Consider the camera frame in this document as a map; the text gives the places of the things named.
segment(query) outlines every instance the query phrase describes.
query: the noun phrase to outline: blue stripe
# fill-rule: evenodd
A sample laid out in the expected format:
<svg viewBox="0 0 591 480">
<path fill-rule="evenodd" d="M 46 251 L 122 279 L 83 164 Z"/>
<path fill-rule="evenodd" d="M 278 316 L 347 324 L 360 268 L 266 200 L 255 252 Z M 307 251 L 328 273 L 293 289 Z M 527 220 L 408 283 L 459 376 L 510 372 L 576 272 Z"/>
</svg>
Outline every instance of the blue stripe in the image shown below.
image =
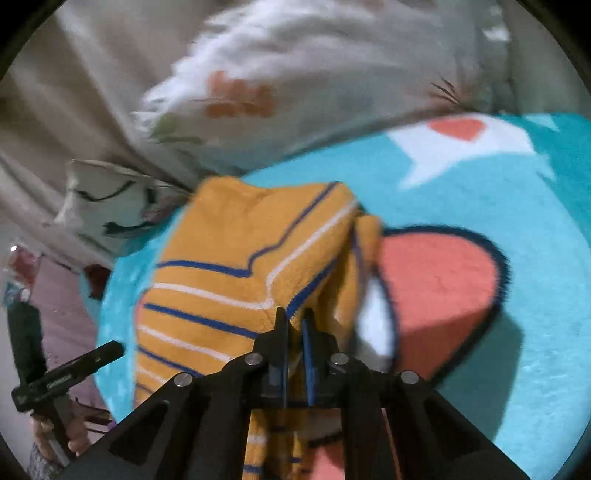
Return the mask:
<svg viewBox="0 0 591 480">
<path fill-rule="evenodd" d="M 300 309 L 307 298 L 314 293 L 314 290 L 320 285 L 320 283 L 329 275 L 332 268 L 335 266 L 336 258 L 324 267 L 318 275 L 316 275 L 310 283 L 308 283 L 295 297 L 291 299 L 287 307 L 285 308 L 285 316 L 287 319 L 291 319 L 296 312 Z"/>
<path fill-rule="evenodd" d="M 142 385 L 141 383 L 136 383 L 135 388 L 137 388 L 139 390 L 144 390 L 145 392 L 149 393 L 150 395 L 154 393 L 148 387 L 146 387 L 145 385 Z"/>
<path fill-rule="evenodd" d="M 244 465 L 242 471 L 246 473 L 262 473 L 262 468 L 255 465 Z"/>
<path fill-rule="evenodd" d="M 365 296 L 363 291 L 365 289 L 365 283 L 367 282 L 366 274 L 365 274 L 365 263 L 363 261 L 363 253 L 361 252 L 361 247 L 359 246 L 359 240 L 357 239 L 357 233 L 355 232 L 355 228 L 351 229 L 351 248 L 353 249 L 353 255 L 355 256 L 355 264 L 357 265 L 357 270 L 359 271 L 358 278 L 359 278 L 359 306 L 361 306 L 361 301 Z"/>
<path fill-rule="evenodd" d="M 299 215 L 298 217 L 290 223 L 287 227 L 281 238 L 276 244 L 269 245 L 265 248 L 254 252 L 248 259 L 248 266 L 246 268 L 235 268 L 235 267 L 228 267 L 227 265 L 220 265 L 214 263 L 207 263 L 207 262 L 193 262 L 189 260 L 169 260 L 166 262 L 159 263 L 156 265 L 156 268 L 165 268 L 165 267 L 186 267 L 186 268 L 199 268 L 201 270 L 209 270 L 217 273 L 223 273 L 224 275 L 230 275 L 231 277 L 236 278 L 249 278 L 252 276 L 252 265 L 254 264 L 255 260 L 266 253 L 269 253 L 273 250 L 277 250 L 278 248 L 283 245 L 285 240 L 290 236 L 290 234 L 295 230 L 296 226 L 304 219 L 308 214 L 330 193 L 330 191 L 338 185 L 339 182 L 334 181 L 329 183 L 328 186 L 309 204 Z"/>
<path fill-rule="evenodd" d="M 166 315 L 171 315 L 176 318 L 180 318 L 183 320 L 188 320 L 189 322 L 198 323 L 200 325 L 205 325 L 206 327 L 213 328 L 215 330 L 221 330 L 222 332 L 234 333 L 235 335 L 241 335 L 246 338 L 255 339 L 258 335 L 258 332 L 253 332 L 252 330 L 248 330 L 242 327 L 237 327 L 235 325 L 230 325 L 228 323 L 220 322 L 219 320 L 212 320 L 207 319 L 205 317 L 200 317 L 198 315 L 191 315 L 187 312 L 182 312 L 181 310 L 171 309 L 169 307 L 163 307 L 161 305 L 156 305 L 154 303 L 145 303 L 144 308 L 146 310 L 152 310 L 154 312 L 164 313 Z"/>
<path fill-rule="evenodd" d="M 145 356 L 151 358 L 152 360 L 156 360 L 157 362 L 160 362 L 164 365 L 168 365 L 169 367 L 176 368 L 179 372 L 189 372 L 194 377 L 202 377 L 203 376 L 203 374 L 200 374 L 199 372 L 197 372 L 185 365 L 176 364 L 174 362 L 171 362 L 170 360 L 167 360 L 159 355 L 156 355 L 155 353 L 149 352 L 148 350 L 146 350 L 145 348 L 143 348 L 141 346 L 138 346 L 138 352 L 143 353 Z"/>
</svg>

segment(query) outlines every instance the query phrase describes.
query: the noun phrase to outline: black gripper frame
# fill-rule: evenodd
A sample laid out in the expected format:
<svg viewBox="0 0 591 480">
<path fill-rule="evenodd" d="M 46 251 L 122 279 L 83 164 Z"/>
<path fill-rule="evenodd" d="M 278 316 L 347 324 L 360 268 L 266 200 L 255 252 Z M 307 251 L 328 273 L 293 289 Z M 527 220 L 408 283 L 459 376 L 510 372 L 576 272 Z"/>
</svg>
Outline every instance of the black gripper frame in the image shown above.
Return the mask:
<svg viewBox="0 0 591 480">
<path fill-rule="evenodd" d="M 289 399 L 290 331 L 277 309 L 275 329 L 251 353 L 212 375 L 176 375 L 60 480 L 238 480 L 251 410 L 303 407 L 341 410 L 346 480 L 528 480 L 414 372 L 333 356 L 335 338 L 317 330 L 311 310 L 301 326 L 306 398 Z"/>
</svg>

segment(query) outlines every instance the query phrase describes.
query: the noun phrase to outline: folded cloth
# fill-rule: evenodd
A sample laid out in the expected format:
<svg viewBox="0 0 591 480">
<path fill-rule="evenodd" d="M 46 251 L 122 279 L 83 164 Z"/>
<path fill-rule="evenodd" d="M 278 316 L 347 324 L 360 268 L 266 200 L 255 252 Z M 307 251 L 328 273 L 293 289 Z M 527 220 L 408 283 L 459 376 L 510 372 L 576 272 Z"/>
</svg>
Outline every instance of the folded cloth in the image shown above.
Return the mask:
<svg viewBox="0 0 591 480">
<path fill-rule="evenodd" d="M 178 371 L 211 374 L 251 351 L 256 336 L 273 328 L 277 307 L 295 339 L 303 310 L 312 308 L 318 328 L 346 347 L 380 237 L 378 218 L 363 215 L 342 183 L 205 182 L 138 306 L 137 403 Z M 303 393 L 300 358 L 294 346 L 295 395 Z M 305 475 L 306 422 L 306 411 L 253 412 L 243 479 L 259 478 L 263 465 L 282 478 Z"/>
</svg>

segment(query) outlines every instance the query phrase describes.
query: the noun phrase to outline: black tool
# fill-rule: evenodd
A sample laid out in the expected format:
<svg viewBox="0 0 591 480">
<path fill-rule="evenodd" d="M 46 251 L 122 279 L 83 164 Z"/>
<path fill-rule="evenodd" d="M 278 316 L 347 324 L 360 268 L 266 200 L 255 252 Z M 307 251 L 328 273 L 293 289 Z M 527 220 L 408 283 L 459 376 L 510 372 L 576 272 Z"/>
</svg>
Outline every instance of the black tool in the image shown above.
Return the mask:
<svg viewBox="0 0 591 480">
<path fill-rule="evenodd" d="M 109 342 L 47 372 L 39 310 L 29 303 L 15 301 L 8 309 L 8 324 L 14 363 L 21 382 L 12 390 L 14 405 L 20 412 L 32 410 L 53 423 L 48 441 L 60 463 L 66 466 L 76 458 L 68 448 L 66 435 L 66 426 L 73 418 L 68 390 L 122 357 L 123 346 Z"/>
<path fill-rule="evenodd" d="M 396 461 L 404 480 L 528 480 L 416 373 L 369 370 L 317 330 L 311 311 L 302 347 L 313 391 L 288 398 L 290 329 L 279 309 L 275 329 L 260 334 L 251 353 L 217 374 L 177 374 L 60 480 L 238 480 L 251 410 L 284 407 L 341 409 L 347 480 L 394 480 Z"/>
</svg>

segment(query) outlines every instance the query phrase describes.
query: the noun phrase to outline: orange flower print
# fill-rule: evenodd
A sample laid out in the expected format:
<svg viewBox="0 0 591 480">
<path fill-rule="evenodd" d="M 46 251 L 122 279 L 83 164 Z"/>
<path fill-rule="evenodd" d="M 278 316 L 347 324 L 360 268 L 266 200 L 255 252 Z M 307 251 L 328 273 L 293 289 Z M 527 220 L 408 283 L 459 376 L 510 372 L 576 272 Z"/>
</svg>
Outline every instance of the orange flower print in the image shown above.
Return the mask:
<svg viewBox="0 0 591 480">
<path fill-rule="evenodd" d="M 207 92 L 208 118 L 241 115 L 270 118 L 275 114 L 273 88 L 267 83 L 249 87 L 243 79 L 228 79 L 225 71 L 217 70 L 207 78 Z"/>
</svg>

